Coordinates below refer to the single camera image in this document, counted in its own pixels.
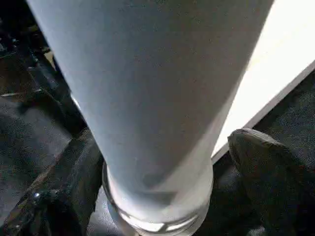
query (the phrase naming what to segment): black surface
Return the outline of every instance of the black surface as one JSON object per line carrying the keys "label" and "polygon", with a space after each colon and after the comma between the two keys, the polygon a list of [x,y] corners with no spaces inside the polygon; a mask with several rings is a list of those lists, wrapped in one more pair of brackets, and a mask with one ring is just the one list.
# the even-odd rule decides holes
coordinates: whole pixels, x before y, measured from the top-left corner
{"label": "black surface", "polygon": [[[315,84],[309,75],[280,102],[255,129],[290,147],[314,168]],[[18,114],[16,103],[0,100],[0,223],[23,192],[47,165],[55,160],[70,136],[36,108]],[[226,154],[214,166],[214,189],[208,216],[196,235],[252,235],[260,220],[252,209],[240,175]],[[89,235],[121,235],[108,215],[100,191],[92,214]]]}

